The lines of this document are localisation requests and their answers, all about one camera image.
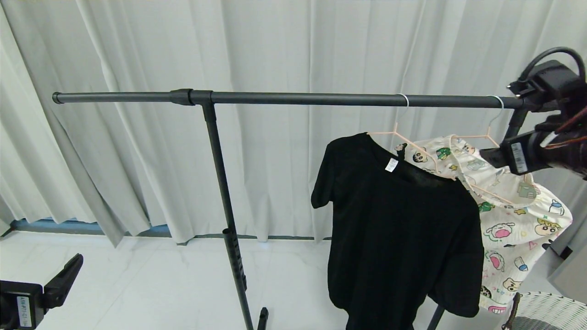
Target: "shirt sleeve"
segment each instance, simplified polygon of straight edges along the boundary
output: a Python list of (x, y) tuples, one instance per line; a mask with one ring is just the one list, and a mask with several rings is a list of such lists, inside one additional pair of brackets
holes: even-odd
[(334, 155), (332, 152), (332, 143), (326, 146), (324, 152), (324, 159), (318, 170), (318, 177), (314, 185), (314, 191), (312, 192), (311, 202), (313, 208), (323, 207), (328, 204), (329, 201), (334, 201), (333, 186), (335, 180), (335, 165)]
[(463, 220), (429, 297), (448, 312), (472, 318), (479, 312), (483, 239), (477, 212)]

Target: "garment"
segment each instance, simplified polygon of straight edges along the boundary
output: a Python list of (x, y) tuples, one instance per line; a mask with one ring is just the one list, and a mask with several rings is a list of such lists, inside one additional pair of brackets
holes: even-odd
[(458, 180), (396, 160), (366, 133), (337, 139), (312, 192), (315, 208), (333, 202), (328, 290), (347, 330), (409, 329), (427, 294), (451, 313), (478, 312), (474, 199)]
[[(496, 169), (462, 139), (448, 136), (415, 144), (436, 159), (442, 176), (457, 176), (475, 198), (485, 248), (480, 306), (501, 314), (538, 258), (571, 225), (571, 212), (531, 174), (517, 176), (506, 167)], [(396, 150), (409, 163), (436, 172), (432, 159), (416, 148), (401, 144)]]

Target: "clothing rack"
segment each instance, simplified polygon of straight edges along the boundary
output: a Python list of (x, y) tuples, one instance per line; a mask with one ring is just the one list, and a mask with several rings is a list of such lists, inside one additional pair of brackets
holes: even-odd
[[(412, 107), (467, 107), (467, 108), (502, 108), (502, 104), (493, 96), (440, 96), (440, 95), (407, 95)], [(502, 97), (503, 107), (514, 109), (506, 132), (506, 137), (518, 134), (528, 107), (523, 99)], [(331, 105), (331, 106), (406, 106), (403, 95), (374, 95), (374, 94), (326, 94), (326, 93), (247, 93), (247, 92), (213, 92), (211, 90), (177, 89), (170, 92), (106, 92), (106, 93), (59, 93), (53, 94), (53, 101), (62, 103), (84, 102), (171, 102), (184, 106), (199, 105), (204, 112), (204, 120), (208, 128), (214, 166), (220, 186), (220, 196), (224, 207), (227, 226), (222, 231), (232, 268), (232, 276), (237, 288), (242, 315), (247, 330), (254, 330), (251, 312), (247, 301), (247, 278), (242, 267), (241, 252), (238, 246), (237, 229), (234, 223), (234, 214), (228, 182), (220, 148), (220, 137), (216, 123), (214, 105), (229, 104), (256, 104), (256, 105)], [(435, 330), (444, 309), (436, 308), (428, 326), (428, 330)], [(257, 330), (265, 330), (269, 312), (266, 307), (261, 309)]]

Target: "black t-shirt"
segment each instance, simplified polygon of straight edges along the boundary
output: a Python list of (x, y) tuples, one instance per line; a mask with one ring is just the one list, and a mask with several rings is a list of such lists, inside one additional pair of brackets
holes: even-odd
[[(391, 158), (399, 162), (389, 172)], [(453, 314), (477, 314), (479, 210), (460, 181), (400, 160), (362, 133), (326, 148), (312, 206), (329, 201), (328, 291), (349, 314), (346, 329), (409, 329), (426, 295)]]

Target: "curtain fold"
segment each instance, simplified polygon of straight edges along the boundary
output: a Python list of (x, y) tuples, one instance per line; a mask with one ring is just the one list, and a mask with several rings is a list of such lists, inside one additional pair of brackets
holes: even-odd
[[(14, 179), (2, 176), (2, 199), (14, 217), (31, 221), (52, 212), (59, 221), (98, 221), (113, 241), (152, 225), (167, 224), (177, 242), (226, 226), (201, 109), (163, 103), (55, 105), (56, 90), (508, 95), (505, 86), (541, 51), (561, 45), (587, 50), (582, 2), (0, 3), (30, 73), (27, 78), (23, 65), (26, 77), (20, 79), (30, 85), (23, 93), (34, 96), (21, 105), (10, 101), (6, 110), (3, 104), (11, 128), (2, 132), (9, 135), (7, 143), (27, 135), (26, 143), (38, 151), (22, 159), (23, 146), (2, 148), (10, 152), (3, 164)], [(575, 68), (564, 55), (552, 58)], [(5, 71), (3, 92), (14, 94), (8, 93), (15, 86), (5, 83)], [(23, 107), (42, 119), (43, 131), (29, 117), (12, 125)], [(479, 134), (498, 114), (497, 109), (217, 105), (237, 229), (260, 240), (329, 236), (332, 210), (313, 210), (309, 196), (325, 146), (337, 137), (391, 130), (395, 121), (413, 140)], [(493, 122), (496, 140), (505, 134), (509, 115), (504, 111)], [(543, 118), (529, 115), (524, 130)], [(390, 136), (378, 142), (394, 145)], [(62, 174), (40, 179), (25, 164), (31, 160)], [(585, 218), (587, 208), (575, 198), (584, 194), (583, 182), (556, 170), (536, 177)], [(71, 186), (75, 203), (51, 196), (62, 186)]]

